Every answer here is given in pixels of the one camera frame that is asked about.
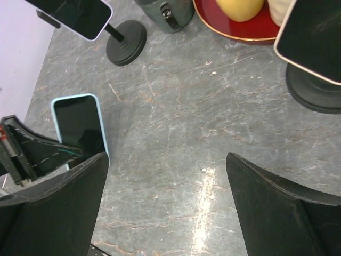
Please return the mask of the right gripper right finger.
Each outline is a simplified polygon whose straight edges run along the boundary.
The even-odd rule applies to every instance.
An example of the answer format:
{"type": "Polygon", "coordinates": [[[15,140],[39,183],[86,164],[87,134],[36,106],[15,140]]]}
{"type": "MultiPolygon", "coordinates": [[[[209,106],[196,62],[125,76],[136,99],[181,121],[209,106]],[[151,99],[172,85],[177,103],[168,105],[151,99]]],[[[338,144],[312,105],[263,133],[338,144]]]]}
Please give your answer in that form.
{"type": "Polygon", "coordinates": [[[236,153],[228,153],[226,171],[248,255],[340,255],[339,196],[236,153]]]}

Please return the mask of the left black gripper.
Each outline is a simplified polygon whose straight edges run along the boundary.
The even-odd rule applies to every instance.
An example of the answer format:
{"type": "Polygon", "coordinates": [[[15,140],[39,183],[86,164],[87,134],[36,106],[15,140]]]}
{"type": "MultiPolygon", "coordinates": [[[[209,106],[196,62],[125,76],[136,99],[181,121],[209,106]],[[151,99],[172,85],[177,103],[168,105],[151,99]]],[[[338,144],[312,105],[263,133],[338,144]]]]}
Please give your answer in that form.
{"type": "Polygon", "coordinates": [[[84,156],[80,148],[34,132],[16,115],[1,119],[1,150],[5,170],[21,186],[84,156]]]}

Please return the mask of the blue case phone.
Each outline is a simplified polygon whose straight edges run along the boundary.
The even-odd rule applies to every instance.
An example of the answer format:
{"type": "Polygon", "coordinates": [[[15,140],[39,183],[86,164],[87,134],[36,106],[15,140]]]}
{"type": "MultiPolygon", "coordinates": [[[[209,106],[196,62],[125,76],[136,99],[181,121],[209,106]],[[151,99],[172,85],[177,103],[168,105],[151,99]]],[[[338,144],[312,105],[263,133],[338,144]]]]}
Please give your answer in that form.
{"type": "Polygon", "coordinates": [[[98,98],[91,93],[68,95],[51,102],[58,140],[82,149],[84,156],[66,164],[67,170],[92,156],[105,152],[108,145],[98,98]]]}

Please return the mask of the cream case phone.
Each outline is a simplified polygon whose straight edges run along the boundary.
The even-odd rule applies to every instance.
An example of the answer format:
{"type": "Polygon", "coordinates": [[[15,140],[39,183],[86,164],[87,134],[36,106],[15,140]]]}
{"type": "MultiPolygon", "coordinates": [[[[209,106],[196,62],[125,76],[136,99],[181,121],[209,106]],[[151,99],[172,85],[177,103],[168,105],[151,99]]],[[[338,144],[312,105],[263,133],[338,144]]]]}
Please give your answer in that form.
{"type": "Polygon", "coordinates": [[[293,1],[274,50],[289,64],[340,85],[340,1],[293,1]]]}

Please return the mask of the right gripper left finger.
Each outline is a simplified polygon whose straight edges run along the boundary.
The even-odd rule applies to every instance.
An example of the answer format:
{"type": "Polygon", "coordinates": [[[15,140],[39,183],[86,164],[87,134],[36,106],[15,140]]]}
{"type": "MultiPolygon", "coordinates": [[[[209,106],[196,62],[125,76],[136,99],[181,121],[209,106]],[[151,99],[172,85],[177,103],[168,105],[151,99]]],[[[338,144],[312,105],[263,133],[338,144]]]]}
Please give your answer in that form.
{"type": "Polygon", "coordinates": [[[1,255],[89,255],[109,158],[1,197],[1,255]]]}

